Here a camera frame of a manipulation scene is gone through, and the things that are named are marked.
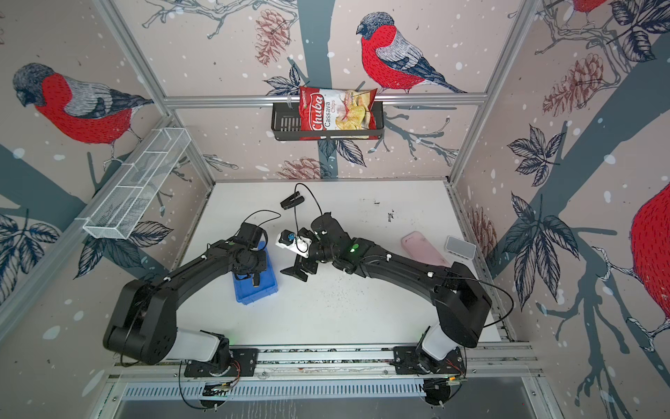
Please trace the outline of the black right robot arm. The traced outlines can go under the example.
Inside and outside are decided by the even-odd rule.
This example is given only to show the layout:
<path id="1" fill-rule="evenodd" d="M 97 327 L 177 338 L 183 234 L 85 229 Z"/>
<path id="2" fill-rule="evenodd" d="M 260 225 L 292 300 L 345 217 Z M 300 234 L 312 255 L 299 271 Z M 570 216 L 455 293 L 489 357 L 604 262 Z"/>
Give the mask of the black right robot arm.
<path id="1" fill-rule="evenodd" d="M 378 279 L 428 300 L 441 331 L 456 345 L 478 346 L 492 300 L 484 284 L 466 265 L 429 265 L 386 250 L 363 237 L 350 237 L 331 213 L 316 218 L 309 229 L 282 230 L 276 246 L 296 254 L 282 274 L 307 281 L 320 265 L 348 275 Z"/>

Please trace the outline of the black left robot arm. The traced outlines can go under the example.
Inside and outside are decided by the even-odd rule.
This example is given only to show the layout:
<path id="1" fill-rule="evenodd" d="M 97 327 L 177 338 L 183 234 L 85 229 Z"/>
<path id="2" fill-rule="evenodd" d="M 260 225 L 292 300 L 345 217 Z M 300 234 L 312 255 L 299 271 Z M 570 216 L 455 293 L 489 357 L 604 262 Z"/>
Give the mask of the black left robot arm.
<path id="1" fill-rule="evenodd" d="M 268 268 L 262 241 L 268 241 L 265 229 L 242 223 L 236 235 L 210 244 L 200 257 L 162 279 L 127 283 L 104 333 L 103 347 L 149 365 L 167 359 L 177 342 L 178 308 L 193 294 L 228 273 L 260 285 L 261 273 Z"/>

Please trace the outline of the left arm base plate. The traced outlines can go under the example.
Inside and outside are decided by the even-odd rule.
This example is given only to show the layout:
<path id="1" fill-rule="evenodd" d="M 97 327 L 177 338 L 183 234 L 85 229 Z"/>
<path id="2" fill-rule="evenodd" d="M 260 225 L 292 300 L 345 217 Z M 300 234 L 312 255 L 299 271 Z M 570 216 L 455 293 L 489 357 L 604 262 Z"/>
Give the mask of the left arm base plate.
<path id="1" fill-rule="evenodd" d="M 232 348 L 212 361 L 187 361 L 183 375 L 188 378 L 253 377 L 258 363 L 257 348 Z"/>

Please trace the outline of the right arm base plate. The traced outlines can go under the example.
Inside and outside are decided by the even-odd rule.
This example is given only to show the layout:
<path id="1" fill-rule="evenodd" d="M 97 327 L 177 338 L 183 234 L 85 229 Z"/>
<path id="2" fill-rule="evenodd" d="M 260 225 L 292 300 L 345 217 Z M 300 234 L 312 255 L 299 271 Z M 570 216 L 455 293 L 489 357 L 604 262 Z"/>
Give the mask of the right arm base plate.
<path id="1" fill-rule="evenodd" d="M 418 347 L 394 347 L 389 364 L 394 367 L 396 375 L 463 375 L 467 369 L 459 347 L 451 350 L 441 361 L 436 361 Z"/>

